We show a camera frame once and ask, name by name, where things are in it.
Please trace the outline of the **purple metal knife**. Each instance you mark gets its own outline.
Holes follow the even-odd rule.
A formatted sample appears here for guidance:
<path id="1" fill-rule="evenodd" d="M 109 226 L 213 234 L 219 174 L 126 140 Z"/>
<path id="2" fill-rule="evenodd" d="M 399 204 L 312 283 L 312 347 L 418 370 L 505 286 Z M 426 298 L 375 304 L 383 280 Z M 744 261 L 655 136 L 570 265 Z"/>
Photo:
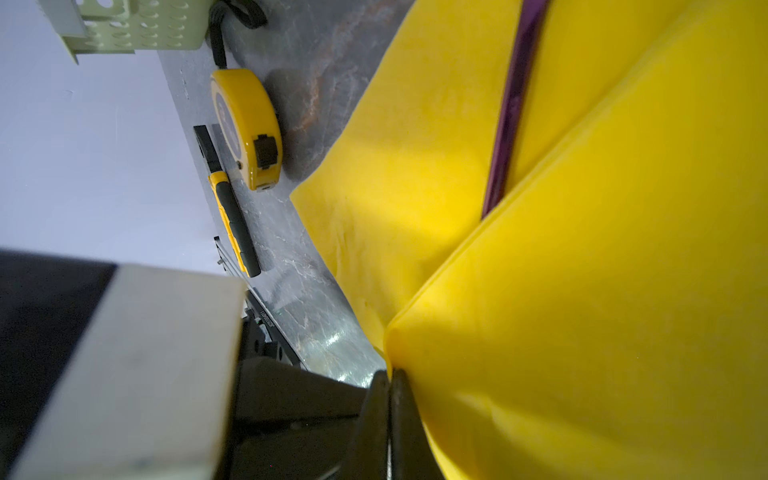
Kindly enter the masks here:
<path id="1" fill-rule="evenodd" d="M 549 4 L 547 0 L 524 0 L 521 4 L 481 210 L 482 219 L 504 196 L 530 72 Z"/>

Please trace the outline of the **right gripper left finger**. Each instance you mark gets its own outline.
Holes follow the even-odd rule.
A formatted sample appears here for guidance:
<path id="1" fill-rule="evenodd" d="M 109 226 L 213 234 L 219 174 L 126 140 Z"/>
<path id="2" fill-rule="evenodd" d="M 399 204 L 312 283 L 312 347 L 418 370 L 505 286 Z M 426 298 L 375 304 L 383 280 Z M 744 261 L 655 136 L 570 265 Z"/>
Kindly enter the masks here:
<path id="1" fill-rule="evenodd" d="M 340 464 L 339 479 L 385 479 L 389 443 L 389 377 L 377 371 L 371 381 L 352 439 Z"/>

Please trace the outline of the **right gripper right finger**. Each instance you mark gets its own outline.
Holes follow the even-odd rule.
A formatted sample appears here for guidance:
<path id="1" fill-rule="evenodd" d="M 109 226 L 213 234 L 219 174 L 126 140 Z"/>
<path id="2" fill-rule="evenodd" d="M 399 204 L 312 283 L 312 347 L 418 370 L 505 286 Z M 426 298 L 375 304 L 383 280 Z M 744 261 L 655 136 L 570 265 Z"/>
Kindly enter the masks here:
<path id="1" fill-rule="evenodd" d="M 393 371 L 391 383 L 391 464 L 393 479 L 444 479 L 402 369 Z"/>

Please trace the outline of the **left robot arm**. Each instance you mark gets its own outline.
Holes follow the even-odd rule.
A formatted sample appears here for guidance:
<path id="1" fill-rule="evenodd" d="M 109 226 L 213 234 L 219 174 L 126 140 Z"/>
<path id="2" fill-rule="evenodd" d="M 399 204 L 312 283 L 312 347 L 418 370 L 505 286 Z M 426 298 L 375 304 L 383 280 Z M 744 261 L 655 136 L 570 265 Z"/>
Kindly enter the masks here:
<path id="1" fill-rule="evenodd" d="M 5 251 L 5 479 L 313 479 L 365 390 L 293 365 L 236 279 Z"/>

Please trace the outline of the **yellow paper napkin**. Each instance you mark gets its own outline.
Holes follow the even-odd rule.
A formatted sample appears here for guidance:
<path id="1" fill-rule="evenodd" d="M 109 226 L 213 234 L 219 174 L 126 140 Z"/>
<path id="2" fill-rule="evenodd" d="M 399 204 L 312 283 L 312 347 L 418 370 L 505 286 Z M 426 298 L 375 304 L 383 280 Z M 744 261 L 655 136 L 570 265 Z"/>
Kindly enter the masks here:
<path id="1" fill-rule="evenodd" d="M 460 479 L 767 475 L 767 5 L 413 4 L 292 202 Z"/>

